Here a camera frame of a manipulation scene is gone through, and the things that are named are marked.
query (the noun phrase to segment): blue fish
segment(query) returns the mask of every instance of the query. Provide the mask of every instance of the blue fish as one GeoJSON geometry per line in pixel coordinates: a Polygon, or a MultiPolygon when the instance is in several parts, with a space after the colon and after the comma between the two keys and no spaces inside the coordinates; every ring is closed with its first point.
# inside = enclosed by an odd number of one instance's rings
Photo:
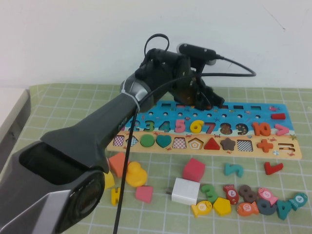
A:
{"type": "Polygon", "coordinates": [[[298,208],[304,206],[308,201],[308,196],[304,193],[298,193],[294,196],[293,199],[290,199],[289,202],[292,204],[292,208],[296,211],[298,208]]]}

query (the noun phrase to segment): yellow duck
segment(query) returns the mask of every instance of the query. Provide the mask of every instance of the yellow duck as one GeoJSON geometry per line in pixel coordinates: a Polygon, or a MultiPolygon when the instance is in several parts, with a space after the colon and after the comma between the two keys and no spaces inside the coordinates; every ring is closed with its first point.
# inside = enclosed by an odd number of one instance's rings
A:
{"type": "Polygon", "coordinates": [[[195,218],[197,218],[199,215],[208,214],[213,208],[213,205],[209,201],[201,201],[197,205],[192,205],[191,208],[195,218]]]}
{"type": "Polygon", "coordinates": [[[126,181],[132,187],[139,187],[147,181],[147,173],[138,162],[130,162],[126,175],[126,181]]]}

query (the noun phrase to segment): green grid mat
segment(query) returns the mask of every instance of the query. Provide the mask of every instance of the green grid mat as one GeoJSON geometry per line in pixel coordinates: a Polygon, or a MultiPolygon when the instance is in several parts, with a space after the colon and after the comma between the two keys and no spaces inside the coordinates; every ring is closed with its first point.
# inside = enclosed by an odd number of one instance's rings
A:
{"type": "MultiPolygon", "coordinates": [[[[13,152],[38,140],[44,133],[76,124],[119,92],[118,85],[49,84],[30,88],[32,112],[13,152]]],[[[312,233],[312,89],[280,88],[215,88],[226,101],[285,103],[299,140],[303,159],[300,161],[269,159],[271,163],[284,163],[284,169],[273,175],[265,175],[263,164],[267,159],[233,158],[223,156],[194,156],[206,164],[201,183],[212,183],[217,194],[225,197],[222,188],[234,184],[236,189],[248,184],[256,191],[269,188],[282,200],[293,198],[296,192],[304,192],[309,202],[298,211],[291,211],[285,221],[275,212],[271,216],[238,216],[232,212],[219,217],[214,211],[194,218],[187,205],[172,202],[165,194],[173,187],[176,177],[181,177],[184,165],[192,156],[131,153],[130,160],[141,163],[149,175],[147,185],[154,187],[151,204],[135,199],[135,189],[126,185],[119,234],[310,234],[312,233]],[[224,176],[224,164],[237,163],[244,167],[242,178],[224,176]]],[[[165,95],[164,100],[172,100],[165,95]]],[[[110,191],[105,191],[95,211],[66,234],[110,234],[117,207],[112,207],[110,191]]],[[[199,192],[198,201],[204,200],[199,192]]]]}

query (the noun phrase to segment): orange cube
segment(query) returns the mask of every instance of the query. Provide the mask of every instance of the orange cube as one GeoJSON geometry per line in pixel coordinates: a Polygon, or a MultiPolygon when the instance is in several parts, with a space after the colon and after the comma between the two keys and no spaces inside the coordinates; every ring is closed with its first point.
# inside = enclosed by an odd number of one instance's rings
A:
{"type": "Polygon", "coordinates": [[[111,170],[115,172],[118,178],[122,177],[122,170],[125,158],[126,155],[124,154],[124,152],[120,152],[108,159],[111,170]]]}

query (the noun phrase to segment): pink square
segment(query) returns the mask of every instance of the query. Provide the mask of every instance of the pink square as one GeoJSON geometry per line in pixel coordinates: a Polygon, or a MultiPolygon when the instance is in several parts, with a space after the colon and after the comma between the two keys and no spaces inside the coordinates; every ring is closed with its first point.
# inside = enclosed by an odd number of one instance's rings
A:
{"type": "Polygon", "coordinates": [[[136,199],[144,201],[146,203],[151,203],[153,195],[152,186],[141,186],[136,188],[136,199]]]}
{"type": "Polygon", "coordinates": [[[205,173],[205,164],[191,158],[183,170],[183,179],[199,182],[205,173]]]}

